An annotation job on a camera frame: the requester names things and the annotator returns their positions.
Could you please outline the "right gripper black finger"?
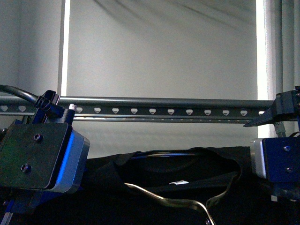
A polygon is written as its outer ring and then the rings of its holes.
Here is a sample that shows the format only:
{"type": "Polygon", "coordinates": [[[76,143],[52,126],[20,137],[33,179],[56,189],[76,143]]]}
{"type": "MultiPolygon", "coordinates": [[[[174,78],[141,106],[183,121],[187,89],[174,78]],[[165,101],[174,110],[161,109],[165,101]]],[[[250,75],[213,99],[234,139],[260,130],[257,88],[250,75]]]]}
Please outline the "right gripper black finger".
{"type": "Polygon", "coordinates": [[[258,127],[262,125],[272,124],[274,123],[274,118],[276,117],[276,113],[271,109],[266,110],[263,114],[254,118],[250,122],[246,123],[243,127],[258,127]]]}

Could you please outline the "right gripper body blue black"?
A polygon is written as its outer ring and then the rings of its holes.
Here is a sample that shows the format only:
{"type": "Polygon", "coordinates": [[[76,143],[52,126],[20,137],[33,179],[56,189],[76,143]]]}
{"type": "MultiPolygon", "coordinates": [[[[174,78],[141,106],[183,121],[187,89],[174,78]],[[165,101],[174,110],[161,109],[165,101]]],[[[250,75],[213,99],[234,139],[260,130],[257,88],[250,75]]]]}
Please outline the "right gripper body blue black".
{"type": "MultiPolygon", "coordinates": [[[[300,121],[300,88],[278,93],[271,107],[275,122],[300,121]]],[[[300,200],[300,135],[258,138],[250,144],[252,172],[271,195],[300,200]]]]}

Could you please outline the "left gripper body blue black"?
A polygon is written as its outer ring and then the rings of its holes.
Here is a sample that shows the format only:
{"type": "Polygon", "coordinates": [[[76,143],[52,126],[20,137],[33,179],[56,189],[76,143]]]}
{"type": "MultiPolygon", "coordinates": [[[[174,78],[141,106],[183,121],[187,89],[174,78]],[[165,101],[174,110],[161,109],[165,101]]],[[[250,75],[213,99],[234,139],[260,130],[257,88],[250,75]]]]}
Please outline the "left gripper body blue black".
{"type": "Polygon", "coordinates": [[[13,215],[31,214],[42,200],[72,194],[81,184],[90,148],[87,138],[73,130],[76,105],[58,105],[55,91],[36,96],[24,90],[7,90],[36,108],[29,123],[16,120],[2,132],[0,189],[6,207],[1,223],[13,215]]]}

